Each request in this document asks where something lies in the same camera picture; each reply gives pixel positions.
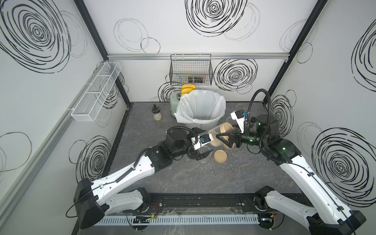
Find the rice jar tan lid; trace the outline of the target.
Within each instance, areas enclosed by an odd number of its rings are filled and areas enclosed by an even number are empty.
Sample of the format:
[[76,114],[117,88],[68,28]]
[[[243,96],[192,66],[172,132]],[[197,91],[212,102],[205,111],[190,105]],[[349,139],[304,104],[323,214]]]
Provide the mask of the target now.
[[203,152],[208,151],[210,149],[212,149],[210,146],[203,146],[203,147],[201,147],[200,152],[203,153]]
[[210,142],[211,146],[213,146],[213,147],[219,147],[219,146],[221,146],[221,145],[224,144],[221,140],[219,140],[216,137],[216,135],[226,132],[226,127],[225,126],[226,126],[226,124],[223,123],[223,124],[218,125],[217,127],[212,128],[211,130],[208,131],[208,133],[212,135],[212,141]]

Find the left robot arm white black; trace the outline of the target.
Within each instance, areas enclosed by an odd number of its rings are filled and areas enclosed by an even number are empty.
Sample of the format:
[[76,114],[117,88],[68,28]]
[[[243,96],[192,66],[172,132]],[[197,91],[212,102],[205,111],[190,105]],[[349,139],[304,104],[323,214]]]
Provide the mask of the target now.
[[166,131],[165,140],[143,149],[134,163],[100,179],[82,179],[73,198],[79,229],[94,226],[108,214],[146,211],[151,204],[146,189],[122,190],[170,166],[175,158],[187,155],[198,161],[208,157],[211,151],[201,153],[200,149],[212,141],[212,134],[199,128],[174,126]]

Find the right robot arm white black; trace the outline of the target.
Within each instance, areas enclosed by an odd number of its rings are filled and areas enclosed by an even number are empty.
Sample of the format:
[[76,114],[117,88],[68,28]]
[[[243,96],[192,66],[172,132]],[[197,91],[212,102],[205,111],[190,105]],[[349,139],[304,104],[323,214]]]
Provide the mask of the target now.
[[279,122],[272,116],[259,115],[249,120],[242,112],[233,112],[237,126],[215,137],[229,148],[242,144],[258,146],[260,152],[285,171],[310,201],[306,206],[270,186],[255,193],[254,205],[261,212],[274,209],[303,225],[312,235],[354,235],[366,222],[360,211],[353,211],[325,185],[310,168],[301,151],[283,139]]

